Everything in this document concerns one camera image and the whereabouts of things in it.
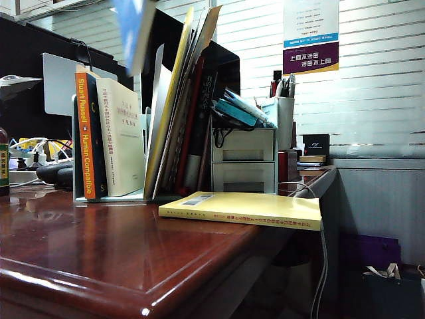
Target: window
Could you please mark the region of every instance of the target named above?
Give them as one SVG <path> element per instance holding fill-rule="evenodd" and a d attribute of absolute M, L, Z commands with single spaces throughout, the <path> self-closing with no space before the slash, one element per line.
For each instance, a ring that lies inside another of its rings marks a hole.
<path fill-rule="evenodd" d="M 164 0 L 158 8 L 182 21 L 189 6 L 198 19 L 211 2 L 223 5 L 216 41 L 241 59 L 241 95 L 261 102 L 282 69 L 284 0 Z M 101 1 L 37 24 L 122 62 L 111 8 Z M 339 70 L 296 76 L 299 141 L 330 134 L 335 158 L 425 158 L 425 2 L 340 0 L 339 11 Z"/>

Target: white plastic drawers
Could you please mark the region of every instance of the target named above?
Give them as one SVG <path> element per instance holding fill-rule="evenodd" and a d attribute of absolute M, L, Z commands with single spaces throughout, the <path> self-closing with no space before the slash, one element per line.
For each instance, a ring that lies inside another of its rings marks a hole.
<path fill-rule="evenodd" d="M 232 131 L 222 148 L 212 141 L 212 190 L 277 192 L 273 130 Z"/>
<path fill-rule="evenodd" d="M 274 161 L 274 131 L 232 131 L 224 139 L 223 147 L 212 143 L 212 162 Z"/>
<path fill-rule="evenodd" d="M 214 191 L 275 193 L 274 163 L 213 163 Z"/>

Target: pen holder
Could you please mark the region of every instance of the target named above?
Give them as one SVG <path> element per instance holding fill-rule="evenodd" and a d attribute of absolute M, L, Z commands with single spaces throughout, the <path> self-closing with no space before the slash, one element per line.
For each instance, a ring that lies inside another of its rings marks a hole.
<path fill-rule="evenodd" d="M 292 121 L 294 118 L 294 98 L 275 97 L 278 109 L 278 147 L 279 150 L 291 148 Z"/>

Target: black monitor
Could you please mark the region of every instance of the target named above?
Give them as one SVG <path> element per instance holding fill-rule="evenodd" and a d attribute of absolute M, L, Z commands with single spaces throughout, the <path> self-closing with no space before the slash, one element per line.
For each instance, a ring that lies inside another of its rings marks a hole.
<path fill-rule="evenodd" d="M 0 18 L 0 77 L 15 74 L 43 78 L 42 53 L 85 62 L 87 47 L 72 39 L 36 27 Z M 133 89 L 133 78 L 126 76 L 123 66 L 113 56 L 88 47 L 92 66 L 116 74 L 118 82 Z M 0 109 L 0 126 L 9 137 L 46 137 L 67 140 L 72 132 L 70 116 L 47 114 L 44 111 L 43 83 L 22 91 Z"/>
<path fill-rule="evenodd" d="M 165 44 L 163 64 L 172 70 L 182 28 L 181 22 L 156 10 L 147 46 L 145 67 L 141 75 L 143 109 L 151 105 L 156 51 L 160 45 Z M 85 64 L 88 62 L 84 45 L 31 24 L 24 26 L 0 18 L 0 39 L 3 43 L 0 49 L 0 77 L 15 74 L 42 78 L 43 53 L 85 62 Z M 126 76 L 125 68 L 118 65 L 112 55 L 92 47 L 88 49 L 92 66 L 116 74 L 118 82 L 133 89 L 133 78 Z M 203 56 L 206 57 L 206 67 L 217 70 L 214 95 L 220 97 L 225 86 L 239 93 L 239 57 L 213 41 L 204 50 Z M 7 101 L 6 109 L 0 109 L 0 112 L 0 126 L 11 137 L 39 136 L 61 140 L 70 138 L 70 117 L 47 114 L 44 111 L 43 83 Z"/>
<path fill-rule="evenodd" d="M 181 22 L 160 10 L 156 10 L 141 77 L 143 108 L 151 106 L 157 49 L 164 44 L 163 65 L 169 70 L 173 70 L 182 29 L 183 24 Z M 210 42 L 202 55 L 205 56 L 205 67 L 217 70 L 214 97 L 222 97 L 226 86 L 240 94 L 239 56 L 214 41 Z"/>

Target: reddish-brown desk surface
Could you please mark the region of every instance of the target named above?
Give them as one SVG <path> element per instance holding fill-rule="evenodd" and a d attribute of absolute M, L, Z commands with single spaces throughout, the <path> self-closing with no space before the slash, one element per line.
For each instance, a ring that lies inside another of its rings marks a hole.
<path fill-rule="evenodd" d="M 166 316 L 267 228 L 73 204 L 48 186 L 0 197 L 0 225 L 0 287 L 106 318 Z"/>

